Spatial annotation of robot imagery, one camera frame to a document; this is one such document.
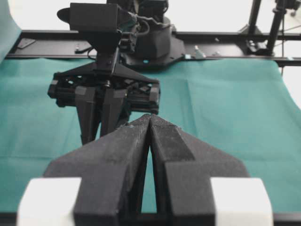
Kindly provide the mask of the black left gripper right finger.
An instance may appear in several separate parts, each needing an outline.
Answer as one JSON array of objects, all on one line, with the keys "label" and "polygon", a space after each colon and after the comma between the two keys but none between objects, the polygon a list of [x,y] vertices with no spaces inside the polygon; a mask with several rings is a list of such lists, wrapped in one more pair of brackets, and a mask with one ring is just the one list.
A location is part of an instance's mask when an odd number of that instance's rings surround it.
[{"label": "black left gripper right finger", "polygon": [[271,226],[263,181],[236,157],[156,116],[150,118],[159,209],[174,226]]}]

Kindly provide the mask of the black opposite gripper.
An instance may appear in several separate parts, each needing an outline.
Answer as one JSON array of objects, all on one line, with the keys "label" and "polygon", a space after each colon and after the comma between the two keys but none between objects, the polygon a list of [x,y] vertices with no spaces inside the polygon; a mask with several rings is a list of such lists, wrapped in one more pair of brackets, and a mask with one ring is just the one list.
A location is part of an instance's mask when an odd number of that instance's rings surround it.
[{"label": "black opposite gripper", "polygon": [[48,96],[59,107],[76,106],[81,141],[95,140],[100,124],[99,104],[103,102],[100,136],[128,122],[132,111],[158,114],[160,84],[124,66],[118,45],[102,45],[96,59],[88,64],[54,73]]}]

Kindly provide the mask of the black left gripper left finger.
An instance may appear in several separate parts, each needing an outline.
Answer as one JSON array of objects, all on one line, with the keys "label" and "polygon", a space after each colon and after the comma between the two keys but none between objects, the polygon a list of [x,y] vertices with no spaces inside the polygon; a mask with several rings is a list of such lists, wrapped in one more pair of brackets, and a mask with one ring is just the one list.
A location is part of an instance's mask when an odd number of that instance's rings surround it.
[{"label": "black left gripper left finger", "polygon": [[146,148],[150,115],[50,162],[21,198],[20,226],[116,226]]}]

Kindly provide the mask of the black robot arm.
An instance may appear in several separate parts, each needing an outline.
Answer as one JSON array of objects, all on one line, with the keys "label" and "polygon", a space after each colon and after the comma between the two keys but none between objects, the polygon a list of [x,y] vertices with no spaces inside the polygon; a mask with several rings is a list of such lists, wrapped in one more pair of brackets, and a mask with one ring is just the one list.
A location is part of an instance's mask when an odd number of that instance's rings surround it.
[{"label": "black robot arm", "polygon": [[19,226],[271,226],[260,178],[158,117],[160,83],[130,69],[174,61],[166,0],[71,3],[58,17],[97,52],[57,72],[48,95],[77,109],[82,147],[28,183]]}]

